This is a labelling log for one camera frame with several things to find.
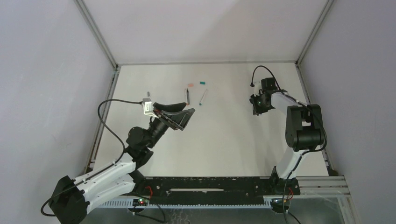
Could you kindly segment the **white pen green end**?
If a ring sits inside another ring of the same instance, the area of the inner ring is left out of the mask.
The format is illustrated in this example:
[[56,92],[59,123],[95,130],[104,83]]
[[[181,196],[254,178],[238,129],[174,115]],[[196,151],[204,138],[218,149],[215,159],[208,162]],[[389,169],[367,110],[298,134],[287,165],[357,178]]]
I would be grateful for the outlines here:
[[206,89],[206,90],[204,91],[204,93],[203,93],[203,95],[202,95],[200,101],[199,101],[199,106],[202,106],[202,105],[203,105],[203,102],[204,102],[204,100],[205,100],[205,98],[206,98],[207,93],[208,93],[208,90]]

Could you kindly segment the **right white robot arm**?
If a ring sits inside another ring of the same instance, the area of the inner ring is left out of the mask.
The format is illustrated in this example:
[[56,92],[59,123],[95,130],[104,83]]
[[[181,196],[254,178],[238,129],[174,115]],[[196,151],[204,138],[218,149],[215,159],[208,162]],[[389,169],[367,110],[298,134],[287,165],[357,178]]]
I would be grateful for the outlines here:
[[308,153],[317,151],[326,140],[319,105],[305,105],[276,85],[275,78],[251,83],[250,96],[253,114],[260,115],[277,109],[286,116],[285,140],[287,149],[270,176],[273,185],[287,185],[296,177],[296,170]]

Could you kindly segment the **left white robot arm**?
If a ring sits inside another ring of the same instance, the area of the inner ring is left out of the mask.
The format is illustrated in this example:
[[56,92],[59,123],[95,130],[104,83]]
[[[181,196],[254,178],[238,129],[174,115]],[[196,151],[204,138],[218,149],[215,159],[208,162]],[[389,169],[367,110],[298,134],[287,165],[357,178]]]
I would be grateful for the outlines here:
[[126,141],[120,141],[120,156],[98,170],[76,178],[61,178],[44,205],[52,210],[51,216],[62,224],[78,224],[103,203],[123,194],[132,193],[144,180],[138,169],[153,155],[152,148],[171,128],[184,130],[195,109],[186,109],[185,102],[162,105],[149,98],[138,102],[144,115],[150,116],[149,127],[133,127]]

